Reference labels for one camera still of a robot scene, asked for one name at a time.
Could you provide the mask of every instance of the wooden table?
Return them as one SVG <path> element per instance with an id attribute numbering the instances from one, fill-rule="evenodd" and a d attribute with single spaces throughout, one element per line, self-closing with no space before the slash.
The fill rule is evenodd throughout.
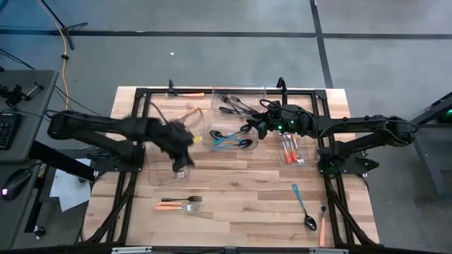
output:
<path id="1" fill-rule="evenodd" d="M 112 109 L 113 118 L 124 118 L 132 109 L 136 87 L 118 87 Z M 326 90 L 332 118 L 350 117 L 345 91 Z M 267 95 L 280 99 L 280 95 Z M 169 98 L 153 95 L 168 119 L 184 115 L 187 104 L 200 107 L 206 113 L 211 109 L 210 95 L 201 98 Z M 309 97 L 290 95 L 289 104 L 298 104 L 312 110 Z M 157 116 L 154 109 L 150 116 Z M 121 140 L 120 135 L 111 135 Z M 348 141 L 354 134 L 340 134 L 336 140 Z M 306 147 L 314 154 L 314 142 Z M 174 177 L 170 162 L 151 144 L 147 145 L 146 159 L 138 176 L 130 218 L 128 245 L 147 246 L 253 246 L 253 247 L 316 247 L 319 230 L 310 231 L 303 224 L 304 213 L 292 191 L 297 183 L 308 213 L 321 221 L 320 204 L 325 199 L 323 178 L 316 165 L 294 167 L 278 163 L 275 134 L 268 133 L 254 150 L 210 152 L 202 143 L 190 147 L 196 163 L 189 176 L 166 186 L 155 177 L 168 182 Z M 112 208 L 118 173 L 106 173 L 94 185 L 85 217 L 84 234 L 91 236 Z M 370 239 L 379 242 L 369 194 L 362 179 L 355 175 L 343 176 L 350 213 Z M 155 212 L 153 206 L 160 198 L 203 197 L 202 210 L 196 214 L 182 211 Z M 345 239 L 343 218 L 338 213 L 341 236 Z M 326 214 L 326 245 L 333 246 L 330 217 Z"/>

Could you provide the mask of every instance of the black robotic arm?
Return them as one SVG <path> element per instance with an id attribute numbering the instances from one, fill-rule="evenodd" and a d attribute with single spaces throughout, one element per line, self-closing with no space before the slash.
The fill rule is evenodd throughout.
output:
<path id="1" fill-rule="evenodd" d="M 51 116 L 47 134 L 57 140 L 76 139 L 111 152 L 116 160 L 126 164 L 141 163 L 144 149 L 132 141 L 152 142 L 174 160 L 173 171 L 193 166 L 188 146 L 193 144 L 193 135 L 179 121 L 163 123 L 157 118 L 112 119 L 91 116 L 74 111 L 62 111 Z M 116 133 L 128 140 L 116 141 L 97 132 Z"/>
<path id="2" fill-rule="evenodd" d="M 336 167 L 344 167 L 351 155 L 374 147 L 409 145 L 413 142 L 414 133 L 417 131 L 415 124 L 397 116 L 376 115 L 331 119 L 314 115 L 297 105 L 281 106 L 279 101 L 270 102 L 263 99 L 261 104 L 268 111 L 254 114 L 254 119 L 247 120 L 258 130 L 259 139 L 264 139 L 268 131 L 295 133 L 311 138 L 325 138 L 333 133 L 372 133 L 349 142 L 335 141 L 330 144 L 330 147 L 319 148 L 321 161 Z M 371 163 L 371 166 L 366 168 L 367 171 L 378 166 L 375 161 L 367 160 L 367 162 Z"/>

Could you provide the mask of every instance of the blue handle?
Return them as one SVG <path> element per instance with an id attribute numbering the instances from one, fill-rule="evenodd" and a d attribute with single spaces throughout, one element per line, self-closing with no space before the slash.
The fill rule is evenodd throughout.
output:
<path id="1" fill-rule="evenodd" d="M 232 136 L 230 136 L 230 137 L 227 137 L 227 138 L 221 138 L 221 139 L 219 139 L 219 140 L 215 140 L 215 141 L 213 141 L 213 144 L 214 145 L 219 145 L 219 144 L 221 144 L 222 142 L 224 142 L 224 141 L 226 141 L 226 139 L 233 139 L 233 140 L 237 140 L 237 141 L 242 141 L 243 140 L 243 138 L 234 138 L 234 137 L 232 137 Z"/>
<path id="2" fill-rule="evenodd" d="M 301 195 L 299 194 L 298 186 L 297 186 L 296 183 L 292 184 L 292 189 L 294 190 L 295 194 L 297 195 L 297 198 L 298 198 L 299 203 L 302 204 L 303 210 L 306 210 L 306 208 L 304 208 L 303 200 L 302 200 Z"/>

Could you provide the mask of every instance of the paper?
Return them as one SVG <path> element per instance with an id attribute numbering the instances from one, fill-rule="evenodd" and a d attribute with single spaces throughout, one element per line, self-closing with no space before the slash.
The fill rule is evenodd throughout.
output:
<path id="1" fill-rule="evenodd" d="M 79 162 L 90 166 L 90 159 L 77 159 Z M 81 183 L 78 177 L 67 174 L 65 171 L 56 170 L 50 197 L 58 197 L 61 211 L 66 211 L 90 199 L 91 189 L 89 181 Z"/>

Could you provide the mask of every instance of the utensil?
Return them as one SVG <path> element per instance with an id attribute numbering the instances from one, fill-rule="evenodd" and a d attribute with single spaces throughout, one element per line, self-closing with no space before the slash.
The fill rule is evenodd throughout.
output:
<path id="1" fill-rule="evenodd" d="M 232 146 L 238 146 L 240 148 L 247 148 L 252 143 L 253 143 L 253 141 L 247 138 L 247 139 L 244 139 L 244 140 L 240 141 L 238 144 L 217 145 L 215 147 L 211 147 L 210 149 L 214 150 L 215 148 L 228 148 L 228 147 L 232 147 Z"/>
<path id="2" fill-rule="evenodd" d="M 227 107 L 218 107 L 218 109 L 220 110 L 221 113 L 224 113 L 224 114 L 235 114 L 235 110 L 229 109 Z"/>
<path id="3" fill-rule="evenodd" d="M 184 205 L 182 202 L 159 202 L 154 206 L 154 211 L 186 210 L 187 212 L 198 212 L 200 207 L 196 203 Z"/>
<path id="4" fill-rule="evenodd" d="M 188 198 L 162 198 L 162 202 L 171 202 L 178 200 L 188 200 L 190 202 L 201 202 L 203 201 L 203 197 L 201 196 L 190 196 Z"/>
<path id="5" fill-rule="evenodd" d="M 290 137 L 291 137 L 291 139 L 292 139 L 292 141 L 294 142 L 294 145 L 295 145 L 295 157 L 296 157 L 296 160 L 297 160 L 297 162 L 298 162 L 298 164 L 303 164 L 304 163 L 304 159 L 303 159 L 303 157 L 302 157 L 302 155 L 299 153 L 299 149 L 298 149 L 298 144 L 297 144 L 297 136 L 295 136 L 295 134 L 289 134 L 290 135 Z"/>
<path id="6" fill-rule="evenodd" d="M 218 99 L 220 99 L 222 102 L 224 102 L 224 103 L 228 103 L 228 104 L 230 104 L 233 108 L 234 108 L 234 110 L 238 113 L 238 114 L 240 114 L 240 112 L 237 110 L 237 108 L 235 107 L 235 105 L 233 105 L 233 103 L 231 103 L 231 101 L 230 101 L 230 99 L 229 99 L 229 97 L 227 96 L 227 95 L 222 95 L 222 94 L 220 94 L 220 95 L 218 95 Z"/>
<path id="7" fill-rule="evenodd" d="M 302 205 L 302 208 L 304 210 L 304 214 L 305 214 L 305 216 L 304 216 L 304 224 L 309 229 L 311 229 L 312 231 L 316 231 L 317 230 L 317 223 L 314 220 L 314 218 L 309 216 L 308 212 L 306 212 L 306 208 L 304 208 L 303 200 L 302 200 L 301 195 L 299 194 L 298 186 L 297 186 L 296 183 L 292 184 L 292 189 L 294 190 L 295 194 L 297 195 L 298 201 Z"/>
<path id="8" fill-rule="evenodd" d="M 216 131 L 216 130 L 211 130 L 211 131 L 209 131 L 209 134 L 210 134 L 210 136 L 213 138 L 213 139 L 215 139 L 215 144 L 217 145 L 217 141 L 219 141 L 219 140 L 222 140 L 222 139 L 227 139 L 227 138 L 230 138 L 230 139 L 233 139 L 233 140 L 237 140 L 237 141 L 242 141 L 243 140 L 243 138 L 235 138 L 235 137 L 233 137 L 234 135 L 235 135 L 235 133 L 234 134 L 231 134 L 231 135 L 223 135 L 220 131 Z"/>
<path id="9" fill-rule="evenodd" d="M 251 114 L 258 114 L 259 112 L 251 107 L 249 107 L 248 105 L 246 105 L 245 103 L 243 103 L 238 97 L 235 97 L 234 95 L 231 95 L 231 97 L 229 97 L 230 100 L 234 101 L 234 102 L 238 102 L 241 103 L 242 105 L 244 105 L 245 107 L 249 108 L 249 111 L 251 112 Z"/>
<path id="10" fill-rule="evenodd" d="M 215 141 L 213 142 L 214 145 L 219 145 L 221 142 L 225 141 L 228 138 L 241 141 L 241 140 L 243 140 L 243 138 L 233 138 L 233 136 L 235 136 L 236 134 L 239 134 L 239 133 L 246 134 L 250 130 L 251 130 L 251 125 L 249 125 L 247 123 L 247 124 L 244 124 L 243 126 L 241 126 L 239 131 L 237 131 L 236 133 L 233 133 L 233 134 L 223 135 L 220 131 L 214 131 L 214 130 L 211 130 L 209 132 L 209 134 L 210 134 L 210 136 L 212 136 L 212 138 L 215 139 Z"/>
<path id="11" fill-rule="evenodd" d="M 291 164 L 293 161 L 292 161 L 292 157 L 290 156 L 289 149 L 287 147 L 287 143 L 284 140 L 284 135 L 282 133 L 278 133 L 278 134 L 282 136 L 282 146 L 284 147 L 285 161 L 287 164 Z"/>
<path id="12" fill-rule="evenodd" d="M 320 209 L 322 210 L 322 223 L 320 225 L 320 234 L 319 234 L 319 246 L 325 247 L 325 211 L 326 211 L 326 201 L 320 205 Z"/>
<path id="13" fill-rule="evenodd" d="M 284 137 L 287 140 L 289 153 L 290 153 L 290 156 L 293 159 L 293 162 L 298 162 L 298 160 L 297 160 L 297 153 L 295 152 L 295 147 L 292 144 L 292 135 L 290 133 L 284 133 Z"/>

